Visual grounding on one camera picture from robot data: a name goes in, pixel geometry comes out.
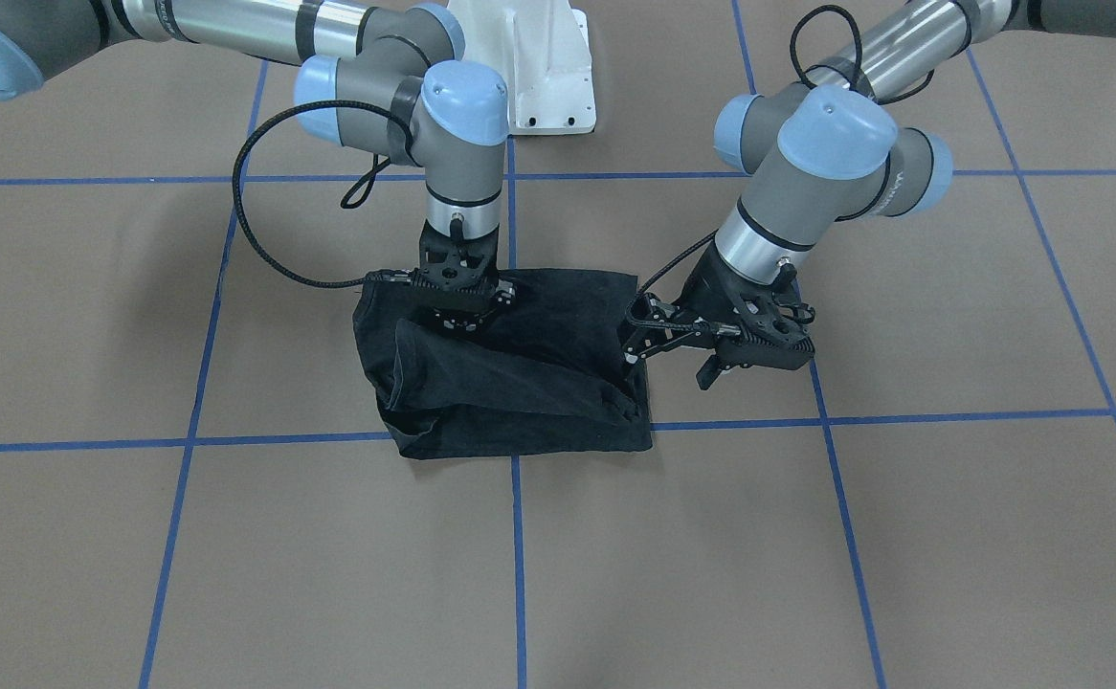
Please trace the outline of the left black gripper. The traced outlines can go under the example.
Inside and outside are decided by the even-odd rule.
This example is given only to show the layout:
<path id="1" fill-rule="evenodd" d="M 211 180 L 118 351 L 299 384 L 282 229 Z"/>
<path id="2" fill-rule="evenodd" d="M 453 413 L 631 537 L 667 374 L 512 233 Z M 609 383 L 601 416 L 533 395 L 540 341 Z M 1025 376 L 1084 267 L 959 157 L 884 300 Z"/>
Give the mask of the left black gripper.
<path id="1" fill-rule="evenodd" d="M 738 275 L 711 245 L 685 280 L 679 305 L 644 294 L 628 306 L 622 325 L 624 361 L 636 365 L 677 347 L 714 348 L 721 335 L 715 323 L 745 331 L 756 314 L 747 302 L 759 297 L 760 284 Z M 695 374 L 698 387 L 708 391 L 724 371 L 723 358 L 710 354 Z"/>

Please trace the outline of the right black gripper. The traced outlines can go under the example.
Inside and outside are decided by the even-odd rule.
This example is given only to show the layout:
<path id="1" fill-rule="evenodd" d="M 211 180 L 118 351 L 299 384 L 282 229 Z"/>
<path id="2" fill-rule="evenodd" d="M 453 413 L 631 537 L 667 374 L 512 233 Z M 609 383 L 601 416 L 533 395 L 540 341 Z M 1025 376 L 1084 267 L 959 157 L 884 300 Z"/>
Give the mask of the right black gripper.
<path id="1" fill-rule="evenodd" d="M 488 291 L 419 293 L 423 322 L 440 332 L 477 333 L 516 302 L 514 287 L 491 287 Z"/>

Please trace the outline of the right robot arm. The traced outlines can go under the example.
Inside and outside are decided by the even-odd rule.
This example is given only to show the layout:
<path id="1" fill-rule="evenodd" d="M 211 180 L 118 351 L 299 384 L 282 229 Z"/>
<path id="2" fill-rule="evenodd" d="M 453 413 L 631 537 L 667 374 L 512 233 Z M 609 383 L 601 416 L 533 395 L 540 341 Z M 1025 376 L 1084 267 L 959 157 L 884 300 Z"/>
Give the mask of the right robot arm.
<path id="1" fill-rule="evenodd" d="M 46 82 L 112 45 L 212 45 L 295 67 L 294 105 L 239 149 L 233 197 L 242 201 L 249 154 L 279 123 L 371 154 L 371 170 L 341 205 L 366 200 L 388 166 L 419 168 L 426 218 L 419 265 L 378 271 L 405 284 L 444 331 L 484 328 L 516 298 L 497 267 L 508 88 L 492 67 L 466 60 L 463 29 L 448 6 L 393 10 L 356 1 L 0 1 L 0 101 Z"/>

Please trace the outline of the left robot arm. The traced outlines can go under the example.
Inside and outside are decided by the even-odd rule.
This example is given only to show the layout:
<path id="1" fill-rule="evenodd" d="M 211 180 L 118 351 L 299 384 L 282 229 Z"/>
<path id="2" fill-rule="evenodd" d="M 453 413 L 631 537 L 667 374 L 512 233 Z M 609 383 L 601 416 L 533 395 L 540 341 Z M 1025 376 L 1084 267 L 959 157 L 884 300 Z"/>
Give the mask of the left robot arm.
<path id="1" fill-rule="evenodd" d="M 1110 36 L 1116 1 L 908 1 L 852 44 L 806 66 L 775 96 L 729 101 L 716 154 L 749 183 L 675 302 L 646 288 L 625 312 L 623 354 L 637 365 L 677 347 L 708 350 L 711 387 L 735 367 L 798 370 L 815 357 L 815 310 L 793 284 L 837 222 L 898 217 L 937 204 L 952 182 L 942 138 L 903 130 L 887 105 L 925 88 L 939 66 L 1006 31 Z"/>

